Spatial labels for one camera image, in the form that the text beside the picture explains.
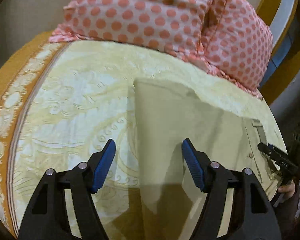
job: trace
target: mattress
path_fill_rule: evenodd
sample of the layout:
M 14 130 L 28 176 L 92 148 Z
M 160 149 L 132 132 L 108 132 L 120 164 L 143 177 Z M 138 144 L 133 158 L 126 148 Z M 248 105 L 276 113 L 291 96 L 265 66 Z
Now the mattress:
M 34 38 L 0 70 L 0 219 L 15 236 L 44 172 L 72 169 L 112 138 L 116 156 L 93 200 L 110 239 L 144 239 L 136 78 L 181 83 L 204 102 L 258 119 L 268 143 L 285 150 L 266 102 L 227 80 L 154 50 L 106 41 L 50 44 L 49 35 Z M 80 236 L 70 192 L 66 200 L 72 233 Z

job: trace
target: fabric fold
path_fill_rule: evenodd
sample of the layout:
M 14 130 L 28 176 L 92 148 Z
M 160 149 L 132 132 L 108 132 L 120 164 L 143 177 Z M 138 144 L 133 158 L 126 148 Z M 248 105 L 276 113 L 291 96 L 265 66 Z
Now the fabric fold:
M 251 119 L 202 102 L 179 83 L 136 79 L 134 87 L 145 239 L 189 239 L 201 213 L 206 195 L 195 187 L 183 160 L 185 138 L 227 169 L 250 167 L 264 189 L 277 184 L 259 156 L 257 130 L 247 131 Z M 227 231 L 231 207 L 229 191 L 220 236 Z

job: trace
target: seam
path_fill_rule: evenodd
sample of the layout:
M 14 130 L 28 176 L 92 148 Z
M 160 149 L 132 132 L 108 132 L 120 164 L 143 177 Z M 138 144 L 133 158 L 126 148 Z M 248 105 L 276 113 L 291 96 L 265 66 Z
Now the seam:
M 253 153 L 252 146 L 251 146 L 251 142 L 250 142 L 250 138 L 249 138 L 249 133 L 248 133 L 247 127 L 244 127 L 244 128 L 246 129 L 246 133 L 247 133 L 247 137 L 248 137 L 248 140 L 249 140 L 249 145 L 250 145 L 251 153 L 252 153 L 252 156 L 253 156 L 254 162 L 255 162 L 255 164 L 256 164 L 256 167 L 257 167 L 258 175 L 259 175 L 259 177 L 260 177 L 260 180 L 261 180 L 261 183 L 262 183 L 261 172 L 260 172 L 260 170 L 259 170 L 259 167 L 258 167 L 258 164 L 257 164 L 256 158 L 254 157 L 254 153 Z
M 19 234 L 19 228 L 18 228 L 18 224 L 17 224 L 16 210 L 15 210 L 14 197 L 13 197 L 13 174 L 14 174 L 15 155 L 16 155 L 17 144 L 18 144 L 20 132 L 22 130 L 28 110 L 31 106 L 31 102 L 33 101 L 34 97 L 37 95 L 38 90 L 42 86 L 48 73 L 50 72 L 51 68 L 54 66 L 55 62 L 60 58 L 60 55 L 69 46 L 70 46 L 70 43 L 68 43 L 65 46 L 63 46 L 62 48 L 58 49 L 58 51 L 55 53 L 55 55 L 52 56 L 50 62 L 46 65 L 45 69 L 42 71 L 41 75 L 39 76 L 38 80 L 36 81 L 36 84 L 34 85 L 31 92 L 29 93 L 28 98 L 24 101 L 24 103 L 21 106 L 22 109 L 19 113 L 19 116 L 17 117 L 15 130 L 12 132 L 12 139 L 11 139 L 10 147 L 9 147 L 9 156 L 8 156 L 8 165 L 7 165 L 8 168 L 7 168 L 6 190 L 7 190 L 7 201 L 8 201 L 8 205 L 9 205 L 8 208 L 9 208 L 10 217 L 12 220 L 12 227 L 13 227 L 13 230 L 14 230 L 14 233 L 16 234 L 16 236 L 18 236 L 18 234 Z M 42 51 L 42 48 L 41 48 L 41 50 L 34 52 L 30 58 L 32 58 L 35 54 L 38 54 L 40 51 Z
M 201 24 L 202 24 L 202 28 L 201 28 L 201 33 L 200 33 L 200 37 L 199 37 L 199 42 L 197 44 L 197 53 L 196 53 L 196 57 L 198 57 L 198 54 L 199 54 L 199 49 L 200 49 L 200 45 L 202 45 L 202 42 L 201 42 L 201 36 L 202 36 L 202 32 L 204 31 L 204 28 L 203 28 L 203 24 L 204 24 L 204 18 L 205 18 L 205 15 L 209 13 L 209 11 L 211 10 L 211 6 L 209 8 L 209 10 L 207 11 L 207 13 L 204 14 L 204 17 L 203 19 L 201 20 Z
M 209 39 L 209 41 L 208 41 L 208 44 L 207 44 L 207 47 L 203 49 L 203 54 L 204 54 L 204 55 L 205 55 L 207 49 L 209 48 L 209 45 L 210 45 L 210 42 L 211 42 L 212 38 L 213 38 L 214 36 L 216 36 L 216 32 L 217 32 L 217 30 L 218 30 L 218 28 L 219 28 L 219 26 L 220 26 L 220 24 L 221 24 L 221 20 L 223 19 L 223 12 L 226 10 L 226 5 L 227 5 L 227 4 L 228 4 L 228 0 L 226 0 L 226 2 L 225 2 L 225 5 L 224 5 L 223 10 L 222 10 L 222 13 L 221 13 L 221 17 L 220 17 L 220 19 L 219 19 L 218 24 L 215 25 L 214 33 L 213 33 L 213 35 L 210 37 L 210 39 Z

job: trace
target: pillowcase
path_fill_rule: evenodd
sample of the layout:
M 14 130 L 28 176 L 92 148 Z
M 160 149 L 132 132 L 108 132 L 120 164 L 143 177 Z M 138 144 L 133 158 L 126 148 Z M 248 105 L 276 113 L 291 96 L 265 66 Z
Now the pillowcase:
M 273 49 L 270 28 L 247 0 L 213 0 L 209 26 L 201 37 L 208 72 L 224 77 L 252 95 L 257 90 Z
M 150 47 L 187 61 L 197 55 L 213 0 L 72 0 L 52 42 L 95 39 Z

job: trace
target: wall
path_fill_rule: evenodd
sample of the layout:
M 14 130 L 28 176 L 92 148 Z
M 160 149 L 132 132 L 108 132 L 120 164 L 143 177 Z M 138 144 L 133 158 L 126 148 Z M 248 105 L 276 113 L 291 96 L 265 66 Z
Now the wall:
M 56 28 L 70 0 L 3 0 L 0 5 L 0 67 L 35 35 Z
M 283 140 L 286 144 L 291 141 L 291 135 L 293 130 L 300 122 L 300 98 L 296 102 L 293 108 L 291 108 L 285 115 L 279 120 L 278 126 L 280 128 Z
M 281 95 L 270 105 L 270 109 L 278 123 L 286 120 L 286 116 L 300 100 L 300 70 Z

